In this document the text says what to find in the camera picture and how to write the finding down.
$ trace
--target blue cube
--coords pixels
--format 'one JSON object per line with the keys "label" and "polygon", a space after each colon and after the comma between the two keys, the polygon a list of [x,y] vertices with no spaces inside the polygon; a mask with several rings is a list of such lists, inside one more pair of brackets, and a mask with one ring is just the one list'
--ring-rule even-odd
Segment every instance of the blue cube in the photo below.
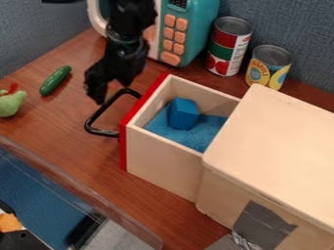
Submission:
{"label": "blue cube", "polygon": [[169,126],[173,129],[190,130],[197,124],[199,111],[196,102],[183,98],[172,101]]}

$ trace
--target can label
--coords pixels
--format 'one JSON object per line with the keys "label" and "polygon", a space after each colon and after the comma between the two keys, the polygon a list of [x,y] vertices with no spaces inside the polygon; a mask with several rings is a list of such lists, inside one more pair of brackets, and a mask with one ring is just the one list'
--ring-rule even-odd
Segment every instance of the can label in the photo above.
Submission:
{"label": "can label", "polygon": [[207,68],[223,76],[235,75],[241,66],[251,34],[234,36],[215,29],[209,45]]}
{"label": "can label", "polygon": [[258,83],[271,89],[279,90],[290,66],[291,64],[287,66],[272,66],[258,59],[252,59],[247,69],[246,82],[249,86]]}

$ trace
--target box lid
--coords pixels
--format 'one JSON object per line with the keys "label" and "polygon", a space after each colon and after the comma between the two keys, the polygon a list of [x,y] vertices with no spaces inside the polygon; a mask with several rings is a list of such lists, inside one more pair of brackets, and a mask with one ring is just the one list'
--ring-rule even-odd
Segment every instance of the box lid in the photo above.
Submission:
{"label": "box lid", "polygon": [[334,233],[334,114],[253,85],[204,166]]}

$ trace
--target blue foam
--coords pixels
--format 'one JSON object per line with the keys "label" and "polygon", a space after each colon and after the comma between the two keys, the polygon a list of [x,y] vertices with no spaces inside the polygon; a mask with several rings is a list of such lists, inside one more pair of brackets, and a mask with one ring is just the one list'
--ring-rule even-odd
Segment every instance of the blue foam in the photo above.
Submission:
{"label": "blue foam", "polygon": [[171,102],[169,126],[172,128],[190,130],[196,126],[198,117],[196,102],[183,98],[175,98]]}
{"label": "blue foam", "polygon": [[147,125],[146,129],[198,152],[204,152],[228,120],[225,117],[200,114],[197,125],[190,130],[173,129],[168,125],[171,104],[167,104]]}

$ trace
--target tin can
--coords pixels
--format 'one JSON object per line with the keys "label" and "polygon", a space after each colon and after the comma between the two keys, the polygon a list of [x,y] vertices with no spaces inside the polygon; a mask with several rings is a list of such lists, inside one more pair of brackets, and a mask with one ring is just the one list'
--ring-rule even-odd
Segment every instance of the tin can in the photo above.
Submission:
{"label": "tin can", "polygon": [[235,17],[216,19],[206,67],[221,76],[235,75],[240,69],[251,35],[252,27],[245,20]]}
{"label": "tin can", "polygon": [[246,82],[254,83],[279,90],[291,67],[290,54],[274,45],[261,45],[254,49],[253,58],[249,63]]}

